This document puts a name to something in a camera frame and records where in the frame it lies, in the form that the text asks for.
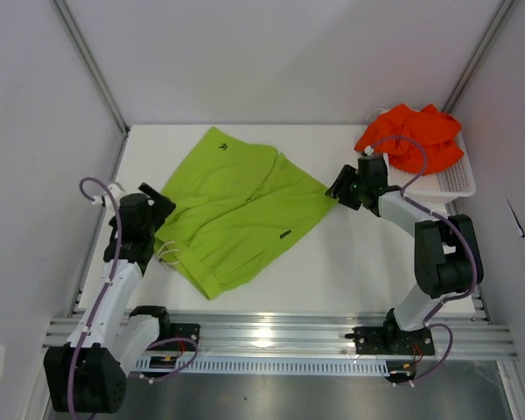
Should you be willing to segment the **lime green shorts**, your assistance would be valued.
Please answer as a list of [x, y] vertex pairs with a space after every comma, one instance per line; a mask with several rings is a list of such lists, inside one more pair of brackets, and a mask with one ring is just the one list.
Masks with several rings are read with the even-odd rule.
[[333, 209], [326, 186], [270, 145], [212, 127], [162, 189], [176, 206], [156, 258], [206, 299], [249, 283]]

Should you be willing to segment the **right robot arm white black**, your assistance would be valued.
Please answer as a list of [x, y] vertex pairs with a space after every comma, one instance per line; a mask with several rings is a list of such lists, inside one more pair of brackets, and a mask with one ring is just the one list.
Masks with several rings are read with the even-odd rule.
[[382, 156], [359, 157], [356, 168], [344, 165], [325, 195], [354, 211], [366, 208], [414, 240], [416, 285], [388, 311], [377, 330], [390, 352], [401, 353], [423, 338], [429, 321], [445, 304], [470, 296], [482, 282], [484, 271], [471, 218], [444, 216], [412, 199], [403, 187], [390, 185]]

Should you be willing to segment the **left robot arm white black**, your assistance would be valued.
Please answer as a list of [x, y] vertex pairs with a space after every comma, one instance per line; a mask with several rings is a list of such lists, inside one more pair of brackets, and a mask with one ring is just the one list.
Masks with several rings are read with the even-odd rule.
[[145, 183], [132, 193], [117, 183], [108, 185], [92, 201], [114, 212], [94, 302], [66, 342], [49, 347], [44, 357], [52, 406], [73, 418], [117, 412], [137, 359], [147, 347], [161, 350], [172, 341], [164, 307], [137, 307], [128, 324], [121, 323], [154, 255], [155, 233], [175, 204]]

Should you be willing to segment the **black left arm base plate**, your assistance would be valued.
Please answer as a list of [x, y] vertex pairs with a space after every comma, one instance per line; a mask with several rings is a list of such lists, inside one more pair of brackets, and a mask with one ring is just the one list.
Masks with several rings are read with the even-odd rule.
[[[200, 325], [192, 323], [172, 323], [169, 326], [162, 328], [161, 333], [158, 337], [160, 340], [187, 338], [194, 340], [199, 343], [200, 338]], [[194, 346], [188, 342], [173, 341], [157, 347], [157, 350], [170, 351], [170, 352], [191, 352], [194, 350]]]

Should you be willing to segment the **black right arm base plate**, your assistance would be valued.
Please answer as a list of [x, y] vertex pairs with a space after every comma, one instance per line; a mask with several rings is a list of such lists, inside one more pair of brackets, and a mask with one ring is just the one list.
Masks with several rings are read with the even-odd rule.
[[414, 350], [419, 354], [433, 356], [434, 341], [431, 331], [422, 328], [414, 332], [389, 330], [379, 326], [357, 326], [345, 335], [351, 340], [357, 354], [411, 356]]

